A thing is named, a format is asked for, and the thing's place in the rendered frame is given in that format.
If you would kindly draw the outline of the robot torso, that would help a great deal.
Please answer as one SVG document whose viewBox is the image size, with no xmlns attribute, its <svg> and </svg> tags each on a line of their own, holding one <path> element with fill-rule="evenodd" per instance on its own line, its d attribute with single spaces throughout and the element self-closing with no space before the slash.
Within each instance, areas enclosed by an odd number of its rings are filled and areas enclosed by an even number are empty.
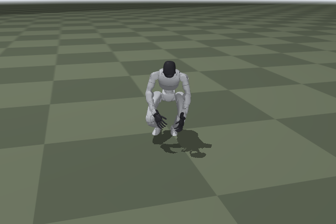
<svg viewBox="0 0 336 224">
<path fill-rule="evenodd" d="M 172 78 L 167 78 L 163 73 L 163 68 L 159 70 L 159 85 L 163 89 L 162 90 L 162 101 L 175 101 L 175 89 L 179 86 L 180 71 L 175 69 L 176 73 Z"/>
</svg>

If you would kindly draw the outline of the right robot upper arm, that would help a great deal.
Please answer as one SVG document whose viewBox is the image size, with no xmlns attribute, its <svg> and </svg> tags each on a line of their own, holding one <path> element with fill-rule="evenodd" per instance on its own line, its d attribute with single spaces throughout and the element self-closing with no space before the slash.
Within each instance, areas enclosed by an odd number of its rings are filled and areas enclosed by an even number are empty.
<svg viewBox="0 0 336 224">
<path fill-rule="evenodd" d="M 154 88 L 155 86 L 155 80 L 157 80 L 159 78 L 159 71 L 156 71 L 156 72 L 153 72 L 150 74 L 150 78 L 149 78 L 149 82 L 148 82 L 148 85 L 147 85 L 147 89 L 146 89 L 146 92 L 145 92 L 145 96 L 146 96 L 146 93 L 148 91 L 150 91 L 152 93 L 152 98 L 154 97 L 154 93 L 152 92 L 152 89 Z"/>
</svg>

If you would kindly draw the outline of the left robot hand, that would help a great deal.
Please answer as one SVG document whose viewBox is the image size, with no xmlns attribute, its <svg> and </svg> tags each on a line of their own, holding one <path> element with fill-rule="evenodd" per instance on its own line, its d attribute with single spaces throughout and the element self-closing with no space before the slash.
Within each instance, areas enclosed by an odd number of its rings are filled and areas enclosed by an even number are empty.
<svg viewBox="0 0 336 224">
<path fill-rule="evenodd" d="M 176 132 L 180 132 L 180 131 L 183 129 L 183 126 L 184 126 L 184 120 L 185 120 L 185 117 L 184 117 L 184 113 L 182 112 L 182 113 L 180 114 L 180 120 L 179 120 L 178 122 L 175 123 L 175 124 L 178 124 L 178 123 L 179 123 L 178 127 L 174 128 L 174 129 L 176 129 L 176 130 L 175 130 Z"/>
</svg>

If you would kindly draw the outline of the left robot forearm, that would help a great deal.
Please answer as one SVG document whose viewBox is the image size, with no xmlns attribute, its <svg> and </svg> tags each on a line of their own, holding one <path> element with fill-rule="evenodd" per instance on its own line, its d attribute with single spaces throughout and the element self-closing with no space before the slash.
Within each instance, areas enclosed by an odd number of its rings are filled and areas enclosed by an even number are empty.
<svg viewBox="0 0 336 224">
<path fill-rule="evenodd" d="M 188 107 L 190 105 L 191 102 L 191 96 L 190 94 L 186 94 L 185 95 L 185 101 L 183 101 L 183 107 L 182 107 L 182 111 L 184 113 L 184 117 L 186 117 L 187 113 L 188 113 Z"/>
</svg>

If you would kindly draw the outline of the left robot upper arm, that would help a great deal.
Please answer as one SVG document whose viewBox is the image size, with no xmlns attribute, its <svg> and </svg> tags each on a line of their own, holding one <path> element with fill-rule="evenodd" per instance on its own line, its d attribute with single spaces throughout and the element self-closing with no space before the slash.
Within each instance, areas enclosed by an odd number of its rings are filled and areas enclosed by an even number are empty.
<svg viewBox="0 0 336 224">
<path fill-rule="evenodd" d="M 182 95 L 183 100 L 185 100 L 185 95 L 186 94 L 190 94 L 191 96 L 191 92 L 190 92 L 190 85 L 189 85 L 189 81 L 188 81 L 188 76 L 184 73 L 179 73 L 179 78 L 180 81 L 182 81 L 182 86 L 183 86 L 183 90 L 185 91 L 185 93 Z"/>
</svg>

